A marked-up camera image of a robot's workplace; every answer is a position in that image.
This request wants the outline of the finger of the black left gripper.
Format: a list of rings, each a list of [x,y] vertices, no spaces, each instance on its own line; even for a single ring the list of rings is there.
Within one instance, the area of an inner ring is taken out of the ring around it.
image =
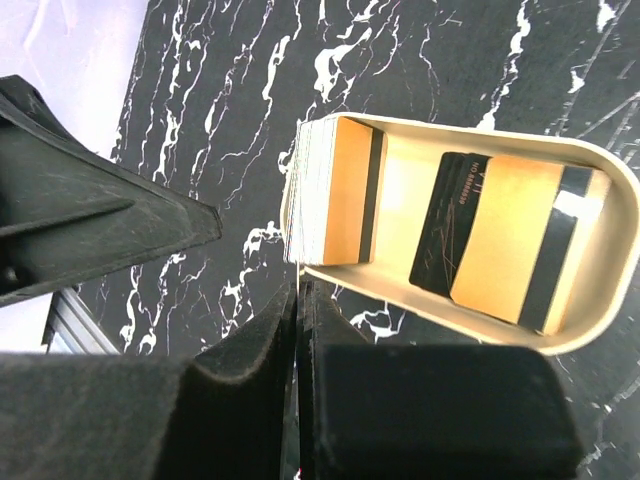
[[[217,240],[211,206],[84,147],[29,82],[1,80],[1,303]]]

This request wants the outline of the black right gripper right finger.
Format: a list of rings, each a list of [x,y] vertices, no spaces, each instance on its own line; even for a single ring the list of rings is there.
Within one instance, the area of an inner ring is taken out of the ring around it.
[[[298,290],[304,479],[573,479],[583,448],[539,352],[371,343],[329,288]]]

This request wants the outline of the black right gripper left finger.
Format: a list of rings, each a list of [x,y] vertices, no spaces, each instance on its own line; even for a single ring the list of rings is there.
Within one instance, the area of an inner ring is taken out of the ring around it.
[[[193,357],[1,359],[5,479],[286,479],[296,291]]]

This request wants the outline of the stack of credit cards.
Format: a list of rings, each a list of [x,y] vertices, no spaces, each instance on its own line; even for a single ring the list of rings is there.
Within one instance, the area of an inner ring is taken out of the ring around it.
[[[373,261],[386,147],[383,130],[346,116],[298,126],[281,204],[286,262]]]

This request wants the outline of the beige oval plastic tray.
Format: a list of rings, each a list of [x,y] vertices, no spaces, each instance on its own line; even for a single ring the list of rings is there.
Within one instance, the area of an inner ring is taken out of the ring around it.
[[[384,300],[442,326],[497,344],[547,355],[577,350],[602,334],[623,302],[639,259],[639,182],[615,155],[575,140],[483,131],[366,114],[346,116],[383,130],[386,160],[374,259],[342,266],[303,266],[309,274]],[[454,303],[409,282],[441,161],[446,152],[514,156],[603,171],[611,185],[573,284],[561,329],[544,335]]]

